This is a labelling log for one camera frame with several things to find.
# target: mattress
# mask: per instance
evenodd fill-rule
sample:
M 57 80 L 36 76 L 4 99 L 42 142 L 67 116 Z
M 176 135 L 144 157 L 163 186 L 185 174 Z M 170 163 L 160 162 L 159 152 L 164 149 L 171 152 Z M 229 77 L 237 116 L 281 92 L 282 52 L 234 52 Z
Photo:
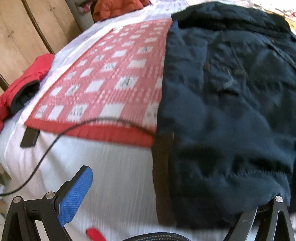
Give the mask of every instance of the mattress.
M 153 0 L 150 6 L 140 11 L 94 24 L 56 54 L 52 68 L 42 81 L 36 97 L 23 111 L 5 122 L 0 134 L 0 162 L 12 178 L 7 191 L 24 183 L 56 137 L 52 133 L 41 132 L 34 148 L 20 148 L 26 129 L 23 123 L 58 76 L 112 28 L 145 20 L 170 18 L 173 12 L 187 6 L 185 0 Z M 10 204 L 17 195 L 25 200 L 38 199 L 49 191 L 57 191 L 82 165 L 92 168 L 94 180 L 73 221 L 65 226 L 73 241 L 89 240 L 85 236 L 85 230 L 89 227 L 97 228 L 108 241 L 124 240 L 150 232 L 174 232 L 192 241 L 218 241 L 223 240 L 228 232 L 160 226 L 156 214 L 150 148 L 75 137 L 61 137 L 33 179 L 18 193 L 6 197 L 5 201 Z M 41 239 L 47 240 L 42 225 L 37 223 L 37 226 Z M 249 235 L 248 241 L 254 240 L 255 234 L 256 229 Z

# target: white fabric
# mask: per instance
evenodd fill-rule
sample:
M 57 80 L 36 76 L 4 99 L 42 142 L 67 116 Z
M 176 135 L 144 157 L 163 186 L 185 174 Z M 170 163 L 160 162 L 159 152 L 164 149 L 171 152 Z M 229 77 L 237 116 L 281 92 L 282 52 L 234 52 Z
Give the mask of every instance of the white fabric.
M 92 43 L 110 29 L 131 22 L 169 16 L 187 6 L 185 1 L 153 1 L 153 5 L 115 19 L 94 24 L 85 33 L 66 46 L 55 58 L 52 70 L 43 87 L 15 120 L 5 123 L 0 134 L 0 161 L 12 177 L 8 190 L 20 186 L 31 174 L 39 159 L 56 137 L 41 132 L 34 148 L 21 149 L 20 142 L 29 116 L 37 100 L 54 81 Z M 56 191 L 70 180 L 82 165 L 88 165 L 94 173 L 93 184 L 81 204 L 74 220 L 66 224 L 73 241 L 87 241 L 85 230 L 95 227 L 107 241 L 123 240 L 149 232 L 174 232 L 192 241 L 223 240 L 226 230 L 189 231 L 160 226 L 157 222 L 155 192 L 152 181 L 151 150 L 89 141 L 74 137 L 61 137 L 45 158 L 33 179 L 17 194 L 5 198 L 10 203 L 14 196 L 25 200 L 41 198 L 48 191 Z M 42 241 L 47 240 L 39 229 Z M 253 232 L 248 241 L 254 240 Z

